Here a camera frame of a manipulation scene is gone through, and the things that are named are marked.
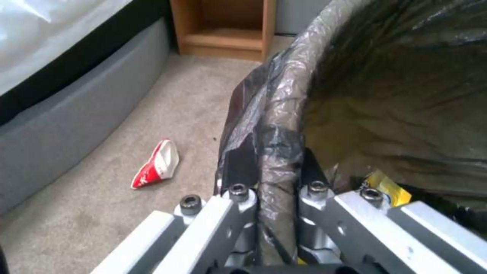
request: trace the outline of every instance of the wooden cabinet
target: wooden cabinet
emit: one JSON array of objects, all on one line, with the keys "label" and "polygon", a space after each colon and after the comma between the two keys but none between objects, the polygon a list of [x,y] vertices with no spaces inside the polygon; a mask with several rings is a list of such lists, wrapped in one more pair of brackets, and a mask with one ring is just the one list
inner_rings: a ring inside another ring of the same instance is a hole
[{"label": "wooden cabinet", "polygon": [[264,61],[276,0],[171,0],[180,54]]}]

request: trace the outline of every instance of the carpet floor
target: carpet floor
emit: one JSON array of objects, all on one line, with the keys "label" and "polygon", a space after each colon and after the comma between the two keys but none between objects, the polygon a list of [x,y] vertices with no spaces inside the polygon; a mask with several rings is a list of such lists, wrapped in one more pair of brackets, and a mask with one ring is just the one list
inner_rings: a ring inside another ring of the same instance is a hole
[{"label": "carpet floor", "polygon": [[[274,52],[292,38],[276,38]],[[257,62],[172,53],[159,80],[96,150],[0,217],[12,273],[89,273],[152,211],[213,191],[220,134],[233,89]],[[174,178],[132,190],[130,182],[164,137],[181,161]]]}]

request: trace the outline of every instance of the white mattress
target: white mattress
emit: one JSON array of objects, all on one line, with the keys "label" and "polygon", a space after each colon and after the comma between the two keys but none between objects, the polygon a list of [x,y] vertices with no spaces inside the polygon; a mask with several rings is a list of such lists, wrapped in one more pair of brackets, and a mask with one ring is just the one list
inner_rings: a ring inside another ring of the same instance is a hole
[{"label": "white mattress", "polygon": [[0,0],[0,96],[56,59],[129,2]]}]

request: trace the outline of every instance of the hex bolt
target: hex bolt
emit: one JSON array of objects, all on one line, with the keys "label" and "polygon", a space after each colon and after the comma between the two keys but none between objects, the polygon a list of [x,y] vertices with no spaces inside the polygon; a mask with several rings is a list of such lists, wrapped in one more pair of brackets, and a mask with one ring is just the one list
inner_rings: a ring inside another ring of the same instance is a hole
[{"label": "hex bolt", "polygon": [[373,188],[363,188],[360,190],[360,196],[376,208],[382,205],[382,200],[384,199],[382,192]]},{"label": "hex bolt", "polygon": [[228,188],[230,199],[236,203],[248,200],[248,187],[244,184],[233,184]]},{"label": "hex bolt", "polygon": [[201,211],[201,198],[198,195],[186,195],[179,202],[183,215],[196,215]]},{"label": "hex bolt", "polygon": [[322,181],[312,181],[308,185],[308,195],[312,200],[326,199],[328,194],[328,186]]}]

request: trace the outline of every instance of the black trash bag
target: black trash bag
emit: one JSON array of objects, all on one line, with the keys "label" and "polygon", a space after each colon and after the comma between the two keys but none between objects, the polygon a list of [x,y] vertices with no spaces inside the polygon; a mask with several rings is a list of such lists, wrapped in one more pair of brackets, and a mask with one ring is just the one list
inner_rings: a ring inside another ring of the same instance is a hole
[{"label": "black trash bag", "polygon": [[304,137],[337,192],[381,169],[486,208],[486,13],[484,0],[333,0],[235,89],[215,193],[257,188],[258,263],[296,261]]}]

